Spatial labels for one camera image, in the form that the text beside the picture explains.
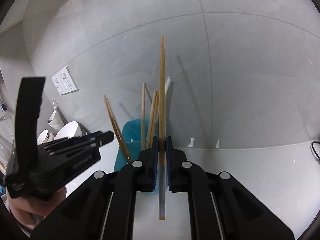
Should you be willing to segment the person's left hand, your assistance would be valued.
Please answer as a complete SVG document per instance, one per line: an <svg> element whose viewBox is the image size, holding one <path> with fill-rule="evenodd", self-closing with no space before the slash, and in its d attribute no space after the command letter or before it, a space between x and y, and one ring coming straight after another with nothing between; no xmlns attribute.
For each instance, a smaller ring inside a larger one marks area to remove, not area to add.
<svg viewBox="0 0 320 240"><path fill-rule="evenodd" d="M48 201L30 196L11 198L9 193L6 195L10 211L15 219L28 230L33 230L37 226L37 222L33 216L46 218L65 200L66 193L67 190L64 186L55 192Z"/></svg>

